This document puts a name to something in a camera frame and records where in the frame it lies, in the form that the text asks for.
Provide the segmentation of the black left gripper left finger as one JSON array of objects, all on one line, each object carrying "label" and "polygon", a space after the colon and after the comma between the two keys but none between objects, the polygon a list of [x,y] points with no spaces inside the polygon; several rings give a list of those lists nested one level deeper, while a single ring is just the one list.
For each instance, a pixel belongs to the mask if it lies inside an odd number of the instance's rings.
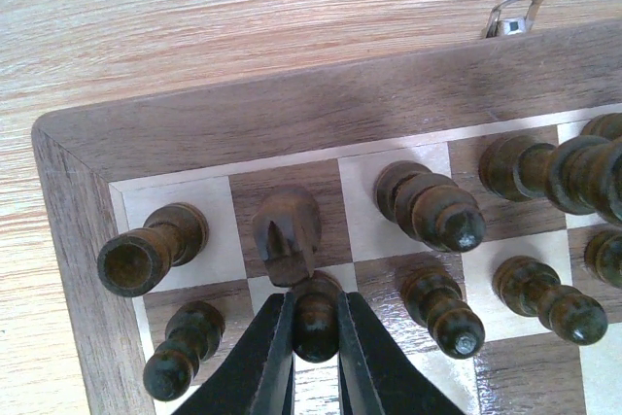
[{"label": "black left gripper left finger", "polygon": [[272,294],[217,371],[178,414],[292,414],[295,297]]}]

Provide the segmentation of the dark pawn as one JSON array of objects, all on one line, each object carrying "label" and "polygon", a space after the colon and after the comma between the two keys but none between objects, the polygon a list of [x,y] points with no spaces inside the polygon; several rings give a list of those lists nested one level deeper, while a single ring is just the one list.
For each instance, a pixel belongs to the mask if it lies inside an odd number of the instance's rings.
[{"label": "dark pawn", "polygon": [[323,363],[339,349],[338,281],[324,271],[291,288],[295,297],[293,349],[306,362]]}]

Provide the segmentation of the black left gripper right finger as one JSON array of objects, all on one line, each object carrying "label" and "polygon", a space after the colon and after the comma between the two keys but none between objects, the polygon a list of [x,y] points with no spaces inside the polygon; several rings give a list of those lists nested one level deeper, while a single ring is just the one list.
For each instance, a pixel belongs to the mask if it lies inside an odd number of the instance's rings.
[{"label": "black left gripper right finger", "polygon": [[339,405],[342,414],[461,414],[404,355],[359,293],[340,293]]}]

